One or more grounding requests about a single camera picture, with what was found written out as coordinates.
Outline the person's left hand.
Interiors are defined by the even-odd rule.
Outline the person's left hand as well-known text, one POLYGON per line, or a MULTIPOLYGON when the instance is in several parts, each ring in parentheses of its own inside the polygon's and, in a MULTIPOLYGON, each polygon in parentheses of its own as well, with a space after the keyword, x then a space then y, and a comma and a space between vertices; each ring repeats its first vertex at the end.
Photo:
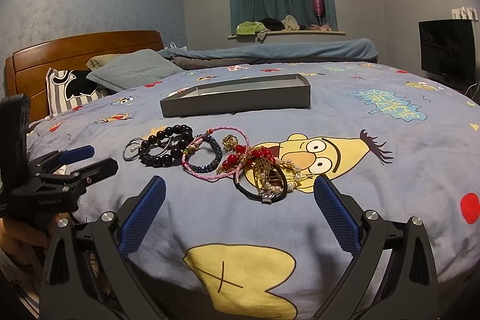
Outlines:
POLYGON ((1 219, 1 250, 16 265, 27 266, 31 262, 26 253, 26 245, 47 249, 60 219, 71 219, 70 214, 55 214, 40 230, 12 218, 1 219))

